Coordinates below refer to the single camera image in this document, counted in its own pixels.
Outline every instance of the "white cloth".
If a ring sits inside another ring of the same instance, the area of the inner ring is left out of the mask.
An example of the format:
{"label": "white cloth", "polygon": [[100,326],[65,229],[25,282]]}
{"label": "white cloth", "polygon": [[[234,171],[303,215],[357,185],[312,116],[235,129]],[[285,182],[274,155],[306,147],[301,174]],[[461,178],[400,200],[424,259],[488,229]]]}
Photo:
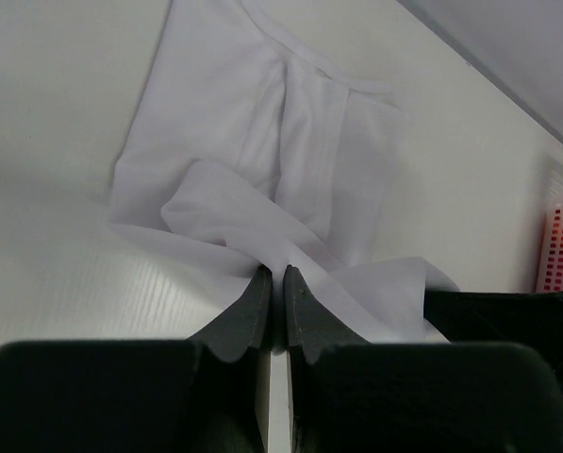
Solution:
{"label": "white cloth", "polygon": [[419,341],[421,259],[365,264],[403,122],[253,0],[174,1],[116,168],[115,230],[181,260],[225,308],[265,264],[372,342]]}

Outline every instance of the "folded cloth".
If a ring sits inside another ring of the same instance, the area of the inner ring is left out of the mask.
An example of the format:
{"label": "folded cloth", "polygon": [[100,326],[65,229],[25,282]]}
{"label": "folded cloth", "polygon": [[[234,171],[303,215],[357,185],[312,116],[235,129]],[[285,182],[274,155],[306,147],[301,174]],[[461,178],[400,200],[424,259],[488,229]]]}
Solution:
{"label": "folded cloth", "polygon": [[366,264],[403,114],[255,0],[174,1],[125,150],[111,223],[199,270],[221,309],[260,264],[372,342],[425,336],[421,259]]}

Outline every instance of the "black object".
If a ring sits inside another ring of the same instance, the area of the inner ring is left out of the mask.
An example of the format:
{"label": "black object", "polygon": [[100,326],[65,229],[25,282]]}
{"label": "black object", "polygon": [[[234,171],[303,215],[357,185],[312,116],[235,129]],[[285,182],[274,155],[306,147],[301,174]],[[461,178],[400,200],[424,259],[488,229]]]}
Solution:
{"label": "black object", "polygon": [[0,452],[264,452],[271,275],[187,341],[0,348]]}
{"label": "black object", "polygon": [[511,342],[535,349],[563,391],[563,293],[429,291],[424,316],[451,342]]}
{"label": "black object", "polygon": [[529,348],[367,344],[284,283],[292,451],[563,451],[563,397]]}

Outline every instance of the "white table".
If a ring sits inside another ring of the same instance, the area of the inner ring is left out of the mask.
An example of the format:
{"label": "white table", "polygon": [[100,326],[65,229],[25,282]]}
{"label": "white table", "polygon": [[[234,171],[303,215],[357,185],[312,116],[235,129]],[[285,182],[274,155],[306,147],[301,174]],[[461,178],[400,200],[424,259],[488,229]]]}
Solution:
{"label": "white table", "polygon": [[[528,290],[547,157],[563,146],[393,0],[266,0],[305,43],[381,78],[412,122],[375,250],[463,290]],[[183,268],[108,231],[108,188],[166,0],[0,0],[0,344],[181,338],[217,309]],[[273,361],[271,451],[288,451]]]}

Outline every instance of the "table surface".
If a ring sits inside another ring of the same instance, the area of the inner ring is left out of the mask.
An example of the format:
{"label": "table surface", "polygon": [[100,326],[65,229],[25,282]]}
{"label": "table surface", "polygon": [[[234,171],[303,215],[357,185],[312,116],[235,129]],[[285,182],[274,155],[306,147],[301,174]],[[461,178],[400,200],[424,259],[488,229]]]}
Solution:
{"label": "table surface", "polygon": [[[389,82],[411,116],[375,258],[423,256],[467,291],[531,289],[563,146],[394,0],[263,6],[354,75]],[[0,344],[182,338],[218,312],[181,265],[107,225],[168,7],[0,0]],[[282,358],[273,367],[278,389]],[[288,451],[279,432],[271,442]]]}

